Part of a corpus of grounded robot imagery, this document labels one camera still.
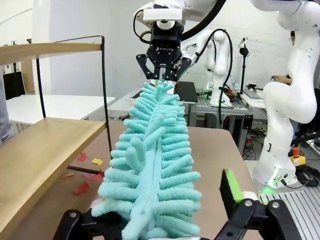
shelf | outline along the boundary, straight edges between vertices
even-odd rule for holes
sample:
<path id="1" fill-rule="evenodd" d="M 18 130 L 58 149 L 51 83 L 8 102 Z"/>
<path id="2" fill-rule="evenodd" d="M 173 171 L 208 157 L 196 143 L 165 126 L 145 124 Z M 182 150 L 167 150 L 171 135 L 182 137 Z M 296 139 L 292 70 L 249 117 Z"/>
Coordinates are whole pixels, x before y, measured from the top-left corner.
<path id="1" fill-rule="evenodd" d="M 32 43 L 0 47 L 0 66 L 26 59 L 48 58 L 68 53 L 101 51 L 96 43 Z"/>
<path id="2" fill-rule="evenodd" d="M 0 239 L 105 128 L 100 121 L 44 118 L 0 147 Z"/>

metal table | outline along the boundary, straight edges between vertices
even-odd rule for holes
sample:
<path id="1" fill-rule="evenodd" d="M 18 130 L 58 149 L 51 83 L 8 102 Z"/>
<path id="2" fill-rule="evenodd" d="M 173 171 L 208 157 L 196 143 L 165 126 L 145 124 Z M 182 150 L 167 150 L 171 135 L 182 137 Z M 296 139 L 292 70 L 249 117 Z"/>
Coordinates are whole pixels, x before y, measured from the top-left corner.
<path id="1" fill-rule="evenodd" d="M 258 161 L 244 161 L 252 177 L 252 171 Z M 292 190 L 286 187 L 275 190 L 272 194 L 262 194 L 261 188 L 253 181 L 258 199 L 263 204 L 281 199 L 287 205 L 294 223 L 303 240 L 320 239 L 320 187 L 302 187 Z"/>
<path id="2" fill-rule="evenodd" d="M 196 88 L 197 93 L 202 93 L 207 91 L 205 88 Z M 219 108 L 216 106 L 210 106 L 210 100 L 208 100 L 205 95 L 198 96 L 198 103 L 193 104 L 190 106 L 189 111 L 189 122 L 191 127 L 196 126 L 197 122 L 197 114 L 203 113 L 203 114 L 211 114 L 215 115 L 216 119 L 219 119 Z M 229 125 L 229 131 L 231 134 L 234 132 L 234 126 L 235 126 L 235 116 L 242 116 L 242 122 L 241 122 L 241 131 L 238 141 L 238 149 L 239 152 L 242 154 L 245 144 L 246 144 L 246 138 L 247 138 L 247 129 L 243 129 L 245 117 L 246 115 L 251 115 L 251 110 L 246 107 L 246 105 L 239 100 L 238 102 L 232 103 L 232 107 L 222 107 L 221 108 L 221 115 L 222 115 L 222 121 L 227 116 L 230 116 L 230 125 Z M 216 124 L 214 128 L 219 128 L 219 123 L 216 121 Z"/>

brown table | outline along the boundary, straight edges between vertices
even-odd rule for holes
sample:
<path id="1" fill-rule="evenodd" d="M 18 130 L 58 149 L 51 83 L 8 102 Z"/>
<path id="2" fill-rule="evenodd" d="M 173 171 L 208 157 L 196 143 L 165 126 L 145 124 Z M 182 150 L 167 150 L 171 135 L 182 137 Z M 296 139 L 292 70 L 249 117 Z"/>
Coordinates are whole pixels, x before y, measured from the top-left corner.
<path id="1" fill-rule="evenodd" d="M 124 130 L 122 122 L 110 122 L 113 146 Z M 189 135 L 195 162 L 194 169 L 202 176 L 201 180 L 195 184 L 195 188 L 202 192 L 202 207 L 195 218 L 201 228 L 201 236 L 214 239 L 228 219 L 219 191 L 222 170 L 233 169 L 243 191 L 254 191 L 254 185 L 228 131 L 190 127 Z M 104 131 L 86 148 L 87 160 L 74 161 L 72 165 L 104 170 L 109 166 L 108 151 L 107 133 Z M 100 158 L 104 162 L 101 166 L 93 165 L 91 163 L 93 158 Z M 64 174 L 67 173 L 75 173 L 75 176 L 69 179 L 58 179 L 20 223 L 9 238 L 10 240 L 50 240 L 66 210 L 78 209 L 82 212 L 88 210 L 97 197 L 99 183 L 89 182 L 90 190 L 77 196 L 72 191 L 85 179 L 80 172 L 66 170 Z M 244 239 L 261 240 L 262 238 L 257 232 L 248 231 Z"/>

screw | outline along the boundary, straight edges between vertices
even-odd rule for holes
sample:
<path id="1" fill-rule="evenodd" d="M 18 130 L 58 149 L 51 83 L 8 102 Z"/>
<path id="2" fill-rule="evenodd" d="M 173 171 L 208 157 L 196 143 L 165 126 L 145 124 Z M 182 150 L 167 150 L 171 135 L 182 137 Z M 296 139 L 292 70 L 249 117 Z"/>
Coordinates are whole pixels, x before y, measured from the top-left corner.
<path id="1" fill-rule="evenodd" d="M 71 213 L 70 213 L 70 217 L 71 217 L 71 218 L 75 218 L 76 216 L 77 216 L 77 214 L 76 214 L 75 212 L 71 212 Z"/>
<path id="2" fill-rule="evenodd" d="M 252 206 L 252 201 L 247 200 L 247 201 L 245 201 L 244 205 L 246 205 L 247 207 L 251 207 Z"/>
<path id="3" fill-rule="evenodd" d="M 274 202 L 274 203 L 272 203 L 272 207 L 275 209 L 278 209 L 280 207 L 280 205 L 278 202 Z"/>

